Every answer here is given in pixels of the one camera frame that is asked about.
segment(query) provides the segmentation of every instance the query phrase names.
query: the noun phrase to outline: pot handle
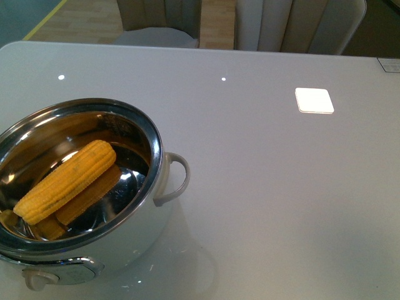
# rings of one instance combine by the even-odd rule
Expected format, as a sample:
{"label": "pot handle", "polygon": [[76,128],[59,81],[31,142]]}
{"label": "pot handle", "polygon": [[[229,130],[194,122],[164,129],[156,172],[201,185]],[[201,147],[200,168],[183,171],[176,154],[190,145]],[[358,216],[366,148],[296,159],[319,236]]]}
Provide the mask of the pot handle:
{"label": "pot handle", "polygon": [[167,164],[172,164],[174,161],[181,164],[185,168],[186,175],[185,175],[185,179],[184,179],[182,185],[177,190],[170,192],[169,194],[166,194],[166,195],[155,195],[155,197],[153,198],[153,201],[156,206],[162,206],[164,203],[167,203],[167,202],[171,201],[172,199],[179,197],[185,191],[185,189],[188,187],[189,180],[190,180],[189,164],[182,156],[180,156],[176,153],[167,152],[165,154],[165,157],[166,157]]}

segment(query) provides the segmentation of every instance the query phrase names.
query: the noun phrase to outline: white table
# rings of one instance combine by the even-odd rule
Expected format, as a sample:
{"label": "white table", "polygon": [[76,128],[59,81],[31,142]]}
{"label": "white table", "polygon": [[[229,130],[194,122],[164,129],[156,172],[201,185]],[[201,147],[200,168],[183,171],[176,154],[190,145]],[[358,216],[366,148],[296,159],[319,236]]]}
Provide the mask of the white table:
{"label": "white table", "polygon": [[[301,113],[298,87],[335,112]],[[0,262],[1,299],[398,299],[400,74],[377,59],[17,42],[0,92],[0,131],[70,99],[131,103],[192,171],[115,278],[32,292]]]}

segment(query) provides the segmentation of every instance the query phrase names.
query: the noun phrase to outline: gray chair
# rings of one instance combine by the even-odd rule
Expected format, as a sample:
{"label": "gray chair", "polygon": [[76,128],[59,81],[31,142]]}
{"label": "gray chair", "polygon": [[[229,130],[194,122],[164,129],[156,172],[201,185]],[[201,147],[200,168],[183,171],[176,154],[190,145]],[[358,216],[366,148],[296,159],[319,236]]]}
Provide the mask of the gray chair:
{"label": "gray chair", "polygon": [[201,0],[117,0],[124,32],[113,44],[198,48]]}
{"label": "gray chair", "polygon": [[[253,28],[258,44],[250,50],[339,55],[365,12],[365,0],[263,0],[259,27]],[[241,22],[249,19],[237,13]]]}

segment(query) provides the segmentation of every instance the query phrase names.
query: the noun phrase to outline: floor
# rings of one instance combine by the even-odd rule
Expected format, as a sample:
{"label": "floor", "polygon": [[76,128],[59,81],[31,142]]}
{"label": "floor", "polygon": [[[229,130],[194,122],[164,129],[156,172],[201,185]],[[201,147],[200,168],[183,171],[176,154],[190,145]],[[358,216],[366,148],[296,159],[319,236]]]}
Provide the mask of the floor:
{"label": "floor", "polygon": [[[233,49],[235,0],[203,0],[200,48]],[[67,0],[32,41],[110,44],[122,33],[116,0]]]}

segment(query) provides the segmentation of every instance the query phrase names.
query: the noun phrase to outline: stainless steel pot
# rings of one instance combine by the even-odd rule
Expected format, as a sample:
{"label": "stainless steel pot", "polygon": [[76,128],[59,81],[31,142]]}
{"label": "stainless steel pot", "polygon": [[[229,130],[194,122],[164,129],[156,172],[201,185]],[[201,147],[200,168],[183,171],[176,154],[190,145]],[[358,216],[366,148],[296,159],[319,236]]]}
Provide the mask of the stainless steel pot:
{"label": "stainless steel pot", "polygon": [[[153,122],[140,110],[109,99],[78,99],[38,111],[0,136],[0,211],[12,209],[35,184],[95,139],[117,153],[121,177],[98,203],[55,241],[32,234],[21,219],[0,224],[0,259],[21,268],[26,284],[83,283],[113,273],[157,239],[171,212],[170,200],[189,183],[189,165],[164,152]],[[182,164],[182,185],[164,194],[169,165]]]}

